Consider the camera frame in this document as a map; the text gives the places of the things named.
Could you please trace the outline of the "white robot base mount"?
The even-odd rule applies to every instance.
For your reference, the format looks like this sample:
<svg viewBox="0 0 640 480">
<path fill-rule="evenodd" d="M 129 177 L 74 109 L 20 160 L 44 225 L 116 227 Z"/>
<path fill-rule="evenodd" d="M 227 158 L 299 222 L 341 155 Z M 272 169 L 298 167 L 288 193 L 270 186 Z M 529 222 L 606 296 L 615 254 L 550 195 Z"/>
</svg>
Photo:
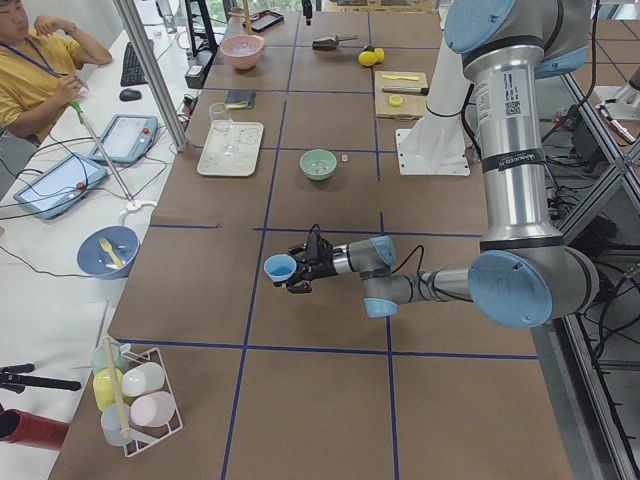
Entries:
<svg viewBox="0 0 640 480">
<path fill-rule="evenodd" d="M 462 110 L 471 83 L 461 56 L 442 43 L 426 96 L 423 117 L 410 129 L 396 131 L 402 175 L 467 176 Z"/>
</svg>

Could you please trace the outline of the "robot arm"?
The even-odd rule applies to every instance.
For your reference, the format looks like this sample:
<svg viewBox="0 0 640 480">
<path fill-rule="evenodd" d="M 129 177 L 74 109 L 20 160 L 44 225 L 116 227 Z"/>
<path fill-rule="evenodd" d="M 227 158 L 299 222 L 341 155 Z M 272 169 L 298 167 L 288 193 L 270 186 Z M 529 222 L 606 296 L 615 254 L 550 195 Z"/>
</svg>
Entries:
<svg viewBox="0 0 640 480">
<path fill-rule="evenodd" d="M 588 1 L 456 1 L 443 49 L 475 93 L 488 230 L 472 265 L 397 275 L 387 236 L 334 246 L 317 228 L 287 253 L 270 257 L 276 286 L 307 293 L 315 279 L 357 273 L 371 317 L 402 304 L 467 301 L 497 324 L 532 328 L 583 310 L 598 290 L 586 255 L 551 223 L 535 83 L 585 60 Z"/>
</svg>

